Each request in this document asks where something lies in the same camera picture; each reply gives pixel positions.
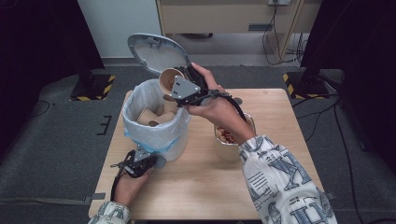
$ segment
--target yellow and black tape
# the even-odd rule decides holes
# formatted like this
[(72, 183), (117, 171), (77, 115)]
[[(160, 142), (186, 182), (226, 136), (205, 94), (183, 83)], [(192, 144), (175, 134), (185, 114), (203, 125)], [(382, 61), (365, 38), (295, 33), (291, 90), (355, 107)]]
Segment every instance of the yellow and black tape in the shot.
[(327, 98), (327, 96), (323, 96), (319, 94), (297, 94), (295, 92), (295, 89), (291, 85), (288, 74), (283, 74), (283, 80), (286, 83), (286, 87), (288, 88), (288, 92), (291, 99), (309, 99), (309, 98), (326, 99)]
[(109, 76), (106, 87), (103, 90), (103, 93), (96, 96), (87, 96), (87, 95), (80, 95), (76, 97), (70, 97), (71, 101), (90, 101), (90, 100), (105, 100), (108, 93), (110, 92), (111, 86), (113, 85), (113, 81), (116, 76)]

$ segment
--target cup rim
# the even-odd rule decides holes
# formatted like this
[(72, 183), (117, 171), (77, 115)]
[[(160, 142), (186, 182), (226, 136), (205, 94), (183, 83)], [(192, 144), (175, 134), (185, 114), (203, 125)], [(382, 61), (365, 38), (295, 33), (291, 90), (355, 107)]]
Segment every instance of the cup rim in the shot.
[[(244, 115), (245, 115), (245, 118), (250, 119), (251, 126), (253, 128), (253, 132), (256, 133), (256, 125), (254, 124), (253, 118), (248, 113), (244, 112)], [(215, 130), (215, 137), (218, 140), (218, 142), (220, 142), (221, 144), (226, 145), (226, 146), (238, 146), (237, 143), (225, 143), (225, 142), (220, 141), (218, 136), (216, 135), (216, 129), (217, 129), (216, 125), (214, 125), (214, 127), (215, 127), (215, 129), (214, 129)]]

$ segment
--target hand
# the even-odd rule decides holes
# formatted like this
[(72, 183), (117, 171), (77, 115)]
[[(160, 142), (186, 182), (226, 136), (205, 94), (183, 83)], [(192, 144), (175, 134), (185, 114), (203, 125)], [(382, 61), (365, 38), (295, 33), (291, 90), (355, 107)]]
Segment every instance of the hand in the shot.
[[(210, 90), (225, 92), (225, 90), (216, 83), (212, 72), (196, 63), (192, 63), (192, 67), (205, 78), (207, 87)], [(185, 105), (184, 107), (191, 115), (201, 116), (208, 119), (216, 126), (229, 131), (239, 145), (256, 135), (251, 130), (250, 126), (239, 117), (233, 105), (224, 98), (218, 97), (216, 99), (211, 99), (206, 105), (202, 106)]]
[(146, 181), (148, 181), (152, 170), (153, 168), (147, 170), (139, 178), (131, 178), (125, 173), (125, 171), (123, 171), (116, 188), (116, 193), (114, 194), (114, 202), (130, 207), (132, 201), (137, 195), (137, 192), (146, 183)]

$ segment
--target black curtain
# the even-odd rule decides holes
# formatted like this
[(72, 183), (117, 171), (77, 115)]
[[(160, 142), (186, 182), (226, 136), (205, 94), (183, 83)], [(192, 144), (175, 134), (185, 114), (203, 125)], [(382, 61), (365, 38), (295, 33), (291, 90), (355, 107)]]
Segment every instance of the black curtain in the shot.
[(396, 1), (323, 0), (302, 66), (345, 72), (339, 93), (362, 149), (396, 174)]
[(77, 0), (0, 1), (0, 158), (41, 89), (77, 73), (64, 50), (65, 33), (86, 68), (104, 68)]

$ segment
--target gray floor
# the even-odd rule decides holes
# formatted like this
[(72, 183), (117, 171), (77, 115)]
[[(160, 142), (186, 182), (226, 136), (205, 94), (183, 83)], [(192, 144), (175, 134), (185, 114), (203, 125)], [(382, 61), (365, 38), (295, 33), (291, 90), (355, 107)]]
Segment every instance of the gray floor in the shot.
[[(214, 35), (210, 39), (175, 36), (191, 60), (212, 70), (226, 89), (286, 89), (282, 75), (299, 68), (294, 66), (295, 62), (270, 65), (262, 52), (261, 38), (259, 34)], [(272, 51), (267, 52), (273, 60)], [(29, 118), (0, 166), (0, 199), (81, 201), (94, 193), (125, 93), (142, 81), (155, 78), (133, 60), (107, 63), (106, 70), (116, 79), (104, 101), (69, 101), (77, 76), (43, 89), (40, 100), (49, 104), (38, 102), (32, 115), (44, 113)], [(326, 75), (334, 78), (340, 74), (340, 71), (326, 71)], [(337, 96), (304, 102), (294, 107), (296, 117), (321, 111), (336, 100)], [(301, 100), (290, 99), (292, 105), (298, 102)], [(396, 218), (396, 175), (376, 154), (361, 150), (347, 114), (338, 106), (336, 111), (346, 137), (354, 191), (364, 223), (383, 217)], [(110, 126), (106, 135), (97, 135), (104, 130), (101, 123), (107, 121), (105, 116), (112, 116)], [(339, 223), (359, 223), (347, 154), (334, 113), (329, 110), (321, 114), (315, 128), (317, 117), (318, 114), (298, 120), (305, 138), (314, 132), (307, 145), (321, 182), (326, 191), (336, 196), (331, 203)], [(89, 220), (88, 210), (88, 205), (0, 204), (0, 223), (84, 223)]]

